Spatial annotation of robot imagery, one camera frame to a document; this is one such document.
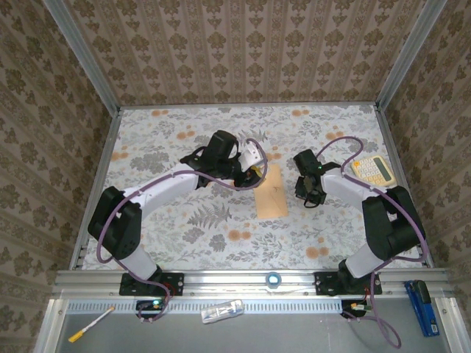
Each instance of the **table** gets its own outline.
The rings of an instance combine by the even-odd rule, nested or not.
[[[257,219],[252,191],[211,185],[175,199],[142,226],[141,244],[164,269],[336,268],[366,241],[360,212],[328,196],[324,205],[305,209],[294,196],[298,172],[292,157],[321,149],[343,135],[362,139],[360,157],[389,156],[372,105],[266,104],[125,110],[105,187],[139,185],[173,167],[217,129],[240,141],[255,138],[280,166],[289,215]],[[341,163],[358,148],[345,140],[331,146],[321,161]],[[416,249],[407,252],[418,257]],[[417,267],[394,262],[391,267]],[[118,269],[100,264],[96,241],[88,244],[83,269]]]

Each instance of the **cable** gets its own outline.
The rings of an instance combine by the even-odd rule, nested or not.
[[[108,228],[110,227],[110,224],[111,224],[111,221],[115,218],[116,214],[119,212],[119,210],[131,199],[133,199],[134,197],[136,197],[137,195],[140,195],[141,193],[143,193],[144,191],[146,191],[147,189],[155,186],[156,184],[158,184],[159,182],[163,182],[164,180],[167,180],[167,179],[170,179],[170,178],[173,178],[173,177],[177,177],[179,175],[184,175],[184,174],[195,174],[195,175],[198,175],[200,177],[204,177],[206,179],[209,179],[210,181],[212,182],[215,182],[216,184],[220,184],[221,186],[224,186],[225,188],[229,188],[229,189],[232,189],[232,190],[236,190],[236,191],[246,191],[246,190],[252,190],[254,188],[256,188],[257,186],[259,186],[264,180],[265,180],[265,177],[266,177],[266,173],[268,172],[268,160],[266,158],[266,153],[265,151],[262,149],[262,146],[253,138],[247,138],[246,142],[252,142],[254,143],[256,146],[257,146],[257,149],[258,151],[260,151],[261,155],[262,155],[262,159],[263,159],[263,166],[264,166],[264,169],[263,169],[263,173],[262,173],[262,177],[260,178],[260,180],[258,180],[258,182],[256,182],[254,185],[252,186],[249,186],[249,187],[245,187],[245,188],[238,188],[236,186],[232,186],[232,185],[228,185],[224,182],[222,182],[221,180],[219,179],[216,179],[214,177],[212,177],[211,175],[207,175],[205,173],[202,173],[200,171],[193,171],[193,170],[187,170],[187,171],[176,171],[174,172],[173,174],[167,174],[167,175],[164,175],[156,180],[152,180],[149,184],[146,184],[144,185],[142,188],[134,191],[133,193],[131,193],[129,196],[126,196],[123,200],[121,200],[121,202],[119,202],[119,204],[115,207],[115,209],[111,212],[110,216],[108,217],[108,219],[106,220],[105,222],[105,225],[103,226],[103,229],[102,231],[100,232],[100,236],[98,238],[98,244],[96,246],[96,258],[98,259],[98,261],[100,263],[108,263],[110,262],[112,259],[113,259],[113,256],[110,256],[109,258],[107,258],[106,260],[102,258],[102,245],[103,245],[103,239],[105,239],[105,235],[106,235],[106,232],[108,231]],[[153,318],[150,318],[150,319],[144,319],[142,317],[140,317],[140,319],[142,321],[145,321],[145,322],[153,322],[155,320],[158,320],[163,312],[165,311],[165,309],[167,308],[167,304],[169,303],[169,298],[170,298],[170,291],[169,289],[165,286],[165,285],[162,285],[160,284],[159,282],[154,282],[154,281],[148,281],[146,279],[142,279],[140,278],[138,275],[136,275],[134,272],[132,272],[131,270],[128,269],[128,267],[125,266],[125,264],[123,264],[121,261],[115,259],[115,261],[125,270],[127,271],[130,276],[132,278],[134,278],[136,281],[139,281],[139,282],[142,282],[146,285],[156,285],[158,286],[159,288],[162,288],[166,295],[165,295],[165,299],[163,300],[163,307],[161,309],[161,311],[156,315],[154,316]]]
[[[428,255],[428,246],[427,246],[427,243],[425,242],[425,238],[423,236],[423,234],[420,232],[420,229],[419,227],[417,226],[417,224],[415,223],[415,221],[412,219],[412,217],[407,213],[406,210],[404,210],[394,199],[392,199],[391,197],[389,197],[388,195],[386,195],[383,191],[377,189],[377,188],[372,188],[370,184],[367,184],[365,182],[362,182],[361,180],[358,180],[356,178],[353,178],[351,177],[350,175],[348,175],[347,173],[344,172],[344,169],[345,169],[345,166],[355,157],[357,157],[362,151],[363,151],[363,148],[364,148],[364,145],[363,145],[363,141],[361,141],[359,138],[356,138],[354,136],[342,136],[341,138],[336,138],[335,140],[332,140],[331,142],[329,142],[327,145],[325,145],[318,153],[317,153],[317,156],[316,157],[319,157],[321,155],[321,153],[323,151],[325,151],[325,149],[330,146],[332,143],[335,143],[339,140],[347,140],[347,139],[350,139],[350,140],[355,140],[357,141],[358,143],[360,143],[360,148],[358,149],[358,151],[353,154],[351,157],[347,158],[341,165],[340,167],[340,171],[341,171],[341,174],[342,176],[347,179],[347,180],[350,180],[351,182],[354,182],[355,184],[357,185],[360,185],[368,190],[371,190],[375,193],[377,193],[378,195],[381,195],[381,197],[383,197],[385,200],[387,200],[390,204],[392,204],[403,216],[404,218],[407,220],[407,222],[412,226],[412,228],[414,229],[417,237],[419,238],[419,242],[420,242],[420,246],[422,247],[422,256],[420,257],[417,257],[417,258],[414,258],[414,257],[403,257],[403,256],[394,256],[392,257],[391,259],[387,260],[386,262],[382,263],[381,265],[379,265],[377,268],[375,268],[373,270],[373,272],[371,273],[371,279],[370,279],[370,293],[369,293],[369,297],[371,299],[371,306],[372,306],[372,309],[373,309],[373,313],[375,314],[375,316],[364,316],[363,318],[357,318],[357,320],[371,320],[371,321],[376,321],[376,323],[378,324],[378,327],[381,331],[381,334],[383,335],[383,337],[386,339],[386,341],[391,345],[393,346],[394,348],[396,349],[399,349],[401,346],[402,346],[402,342],[400,340],[400,337],[399,335],[397,334],[397,331],[394,329],[394,327],[391,326],[391,324],[389,324],[387,321],[383,320],[382,318],[379,317],[379,314],[378,314],[378,310],[376,308],[376,305],[375,305],[375,272],[376,271],[379,271],[381,270],[383,267],[387,266],[388,264],[390,264],[392,261],[394,260],[405,260],[405,261],[410,261],[410,262],[413,262],[413,263],[418,263],[418,262],[422,262],[422,261],[425,261],[427,255]],[[346,313],[344,312],[346,315],[348,316],[352,316],[353,318],[355,318],[353,315],[349,314],[349,313]],[[394,343],[390,338],[389,338],[389,335],[388,335],[388,332],[386,330],[386,328],[390,329],[392,333],[394,333],[394,335],[396,336],[396,339],[397,339],[397,343]]]

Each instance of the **floral wallpaper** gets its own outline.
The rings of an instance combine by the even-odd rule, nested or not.
[[[471,1],[449,0],[386,115],[438,266],[471,329]]]
[[[0,352],[29,352],[110,116],[41,1],[0,1]]]
[[[307,149],[319,151],[343,135],[360,137],[362,156],[388,159],[371,105],[277,105],[257,107],[175,107],[125,110],[105,187],[120,190],[142,185],[164,173],[218,129],[240,142],[259,141],[269,164],[280,166],[288,216],[258,219],[253,191],[236,192],[220,185],[178,197],[147,217],[141,244],[164,269],[306,269],[335,268],[365,244],[360,211],[328,196],[324,205],[305,209],[294,195],[299,172],[293,157]],[[358,148],[354,141],[329,148],[321,161],[342,162]],[[418,257],[417,250],[408,256]],[[394,267],[420,266],[400,263]],[[96,259],[91,238],[84,269],[115,269]]]
[[[374,101],[425,0],[65,0],[121,106]]]

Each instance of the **gray floor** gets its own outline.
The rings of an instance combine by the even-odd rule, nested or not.
[[[403,341],[400,352],[448,352],[445,333],[424,338],[408,299],[378,300],[381,317]],[[134,315],[110,315],[76,343],[67,338],[96,315],[67,315],[56,352],[398,352],[373,322],[348,324],[339,315],[241,315],[204,325],[199,315],[168,315],[141,324]]]

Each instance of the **purple cable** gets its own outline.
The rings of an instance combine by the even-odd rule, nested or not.
[[[414,229],[417,237],[419,238],[419,242],[420,242],[420,246],[422,247],[422,256],[421,257],[418,257],[418,258],[413,258],[413,257],[403,257],[403,256],[394,256],[392,259],[382,263],[381,265],[379,265],[377,268],[375,268],[371,274],[371,281],[370,281],[370,299],[371,299],[371,306],[372,306],[372,309],[373,309],[373,313],[375,314],[374,317],[372,316],[364,316],[363,318],[360,318],[361,320],[372,320],[372,321],[376,321],[376,323],[378,324],[378,327],[381,331],[381,334],[383,335],[383,337],[386,339],[386,341],[391,345],[393,346],[394,348],[396,349],[399,349],[401,346],[402,346],[402,343],[401,343],[401,340],[400,340],[400,337],[399,335],[397,334],[396,330],[391,326],[391,324],[389,324],[387,321],[384,321],[382,318],[379,317],[379,314],[378,314],[378,310],[376,309],[376,305],[375,305],[375,272],[376,271],[379,271],[381,270],[383,267],[387,266],[388,264],[390,264],[393,260],[405,260],[405,261],[410,261],[410,262],[413,262],[413,263],[420,263],[422,261],[425,260],[425,258],[427,257],[428,255],[428,246],[427,246],[427,243],[425,242],[425,239],[424,239],[424,236],[422,235],[422,233],[420,232],[420,229],[419,227],[417,226],[417,224],[414,222],[414,220],[412,219],[412,217],[406,212],[406,210],[404,210],[394,199],[392,199],[391,197],[389,197],[388,195],[386,195],[383,191],[377,189],[377,188],[374,188],[372,187],[370,184],[367,184],[365,182],[362,182],[360,180],[357,180],[353,177],[351,177],[350,175],[348,175],[347,173],[344,172],[344,169],[345,169],[345,166],[355,157],[357,157],[362,151],[363,151],[363,142],[359,139],[359,138],[356,138],[354,136],[343,136],[341,138],[336,138],[335,140],[332,140],[331,142],[329,142],[327,145],[325,145],[320,151],[319,153],[317,154],[316,157],[319,157],[321,155],[321,153],[328,147],[330,146],[332,143],[335,143],[339,140],[346,140],[346,139],[351,139],[351,140],[355,140],[357,141],[358,143],[360,143],[360,149],[354,154],[352,155],[351,157],[347,158],[341,165],[340,167],[340,170],[341,170],[341,174],[342,176],[347,179],[347,180],[350,180],[351,182],[354,182],[355,184],[357,185],[360,185],[364,188],[367,188],[371,191],[374,191],[375,193],[377,193],[378,195],[381,195],[384,199],[386,199],[389,203],[391,203],[406,219],[407,219],[407,222],[412,226],[412,228]],[[389,338],[389,335],[388,335],[388,332],[386,331],[386,327],[389,328],[393,333],[394,335],[396,336],[396,339],[397,339],[397,344],[392,342],[392,340]]]
[[[106,220],[105,222],[105,225],[103,226],[103,229],[102,229],[102,232],[100,233],[100,236],[99,236],[99,239],[98,239],[98,245],[96,246],[96,258],[98,259],[98,261],[100,263],[108,263],[110,262],[112,259],[113,259],[113,256],[110,256],[109,258],[107,258],[106,260],[104,260],[102,258],[102,245],[103,245],[103,239],[105,239],[105,235],[106,235],[106,232],[108,231],[108,228],[111,224],[111,221],[114,219],[114,217],[116,216],[116,214],[119,212],[119,210],[123,207],[124,204],[126,204],[126,202],[128,202],[130,199],[136,197],[137,195],[139,195],[140,193],[144,192],[145,190],[155,186],[156,184],[158,184],[159,182],[163,182],[164,180],[167,180],[167,179],[170,179],[170,178],[173,178],[175,176],[178,176],[178,175],[183,175],[183,174],[196,174],[196,175],[199,175],[201,177],[204,177],[206,179],[209,179],[210,181],[212,182],[215,182],[216,184],[220,184],[222,186],[224,186],[225,188],[229,188],[229,189],[232,189],[232,190],[236,190],[236,191],[246,191],[246,190],[252,190],[252,189],[255,189],[257,186],[259,186],[264,180],[265,180],[265,177],[266,177],[266,173],[268,172],[268,161],[266,159],[266,154],[265,154],[265,151],[262,149],[262,146],[256,141],[254,140],[253,138],[247,138],[247,142],[253,142],[256,146],[257,146],[257,149],[260,151],[261,155],[262,155],[262,159],[263,159],[263,165],[264,165],[264,169],[263,169],[263,174],[262,174],[262,177],[261,179],[256,182],[254,185],[252,186],[249,186],[249,187],[246,187],[246,188],[238,188],[236,186],[232,186],[232,185],[228,185],[224,182],[222,182],[221,180],[219,179],[216,179],[216,178],[213,178],[212,176],[210,175],[207,175],[205,173],[202,173],[200,171],[192,171],[192,170],[187,170],[187,171],[176,171],[175,173],[173,174],[167,174],[167,175],[164,175],[156,180],[153,180],[151,181],[149,184],[146,184],[144,185],[142,188],[134,191],[133,193],[131,193],[129,196],[126,196],[121,202],[119,202],[119,204],[115,207],[115,209],[111,212],[110,216],[108,217],[108,219]],[[134,278],[136,281],[139,281],[139,282],[142,282],[146,285],[156,285],[158,286],[159,288],[162,288],[164,289],[165,293],[166,293],[166,296],[164,299],[164,305],[162,307],[162,310],[156,315],[154,316],[153,318],[150,318],[150,319],[144,319],[145,322],[153,322],[157,319],[159,319],[163,312],[165,311],[165,309],[167,308],[167,304],[169,303],[169,298],[170,298],[170,291],[169,289],[165,286],[165,285],[162,285],[158,282],[153,282],[153,281],[148,281],[146,279],[142,279],[140,278],[138,275],[136,275],[134,272],[132,272],[131,270],[128,269],[128,267],[126,267],[121,261],[119,260],[116,260],[115,261],[125,270],[125,271],[128,271],[130,276],[132,278]],[[138,312],[138,317],[143,320],[143,318],[141,317],[141,311],[142,311],[143,308],[141,308]]]

